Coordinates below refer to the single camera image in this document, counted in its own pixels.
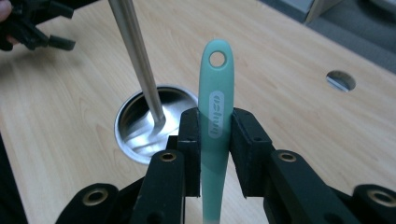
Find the light wood surface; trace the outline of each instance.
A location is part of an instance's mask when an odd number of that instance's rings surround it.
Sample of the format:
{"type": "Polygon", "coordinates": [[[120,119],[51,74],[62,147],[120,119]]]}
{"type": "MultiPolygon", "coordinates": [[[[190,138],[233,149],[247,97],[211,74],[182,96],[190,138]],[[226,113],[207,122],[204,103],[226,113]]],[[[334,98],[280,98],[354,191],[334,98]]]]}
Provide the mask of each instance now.
{"type": "MultiPolygon", "coordinates": [[[[256,116],[276,148],[300,153],[343,192],[363,183],[396,190],[396,76],[257,1],[134,5],[157,84],[197,93],[205,44],[226,39],[234,105],[256,116]],[[355,90],[330,87],[332,70],[352,75],[355,90]]],[[[122,189],[147,166],[124,156],[114,138],[117,112],[139,85],[108,2],[39,28],[77,45],[0,52],[0,132],[26,215],[42,224],[55,222],[80,189],[122,189]]],[[[187,200],[186,219],[202,221],[200,199],[187,200]]],[[[262,199],[243,198],[230,161],[222,223],[266,222],[262,199]]]]}

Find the metal tube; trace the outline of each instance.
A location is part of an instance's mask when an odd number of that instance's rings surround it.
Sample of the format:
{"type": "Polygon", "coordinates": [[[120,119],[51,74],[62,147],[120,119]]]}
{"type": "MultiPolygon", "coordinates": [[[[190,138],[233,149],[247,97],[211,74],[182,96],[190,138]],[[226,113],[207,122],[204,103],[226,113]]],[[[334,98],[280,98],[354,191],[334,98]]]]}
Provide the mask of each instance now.
{"type": "Polygon", "coordinates": [[[154,123],[164,124],[163,106],[149,65],[149,57],[134,11],[133,0],[108,0],[108,2],[116,18],[154,123]]]}

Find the human hand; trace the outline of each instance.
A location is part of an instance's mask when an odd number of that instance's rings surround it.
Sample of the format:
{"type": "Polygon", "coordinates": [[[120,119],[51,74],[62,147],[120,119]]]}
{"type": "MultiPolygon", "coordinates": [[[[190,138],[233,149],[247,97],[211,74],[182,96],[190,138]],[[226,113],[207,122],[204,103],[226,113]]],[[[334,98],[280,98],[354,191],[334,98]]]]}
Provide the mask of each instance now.
{"type": "Polygon", "coordinates": [[[0,21],[5,21],[11,10],[12,6],[8,0],[0,0],[0,21]]]}

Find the metal grommet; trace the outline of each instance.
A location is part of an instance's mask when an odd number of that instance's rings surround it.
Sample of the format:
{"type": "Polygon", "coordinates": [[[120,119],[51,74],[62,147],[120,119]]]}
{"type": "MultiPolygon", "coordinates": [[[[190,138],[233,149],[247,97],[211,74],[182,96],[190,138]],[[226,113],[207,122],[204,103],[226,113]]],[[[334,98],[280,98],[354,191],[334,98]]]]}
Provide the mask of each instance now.
{"type": "Polygon", "coordinates": [[[162,161],[174,161],[176,159],[176,154],[172,152],[165,152],[161,155],[162,161]]]}
{"type": "Polygon", "coordinates": [[[297,161],[297,158],[288,152],[282,152],[279,153],[278,157],[282,160],[282,161],[288,161],[288,162],[294,162],[297,161]]]}
{"type": "Polygon", "coordinates": [[[105,201],[108,196],[107,189],[92,189],[82,198],[82,203],[86,206],[95,206],[105,201]]]}
{"type": "Polygon", "coordinates": [[[367,190],[367,195],[376,203],[386,207],[396,207],[396,198],[379,189],[367,190]]]}

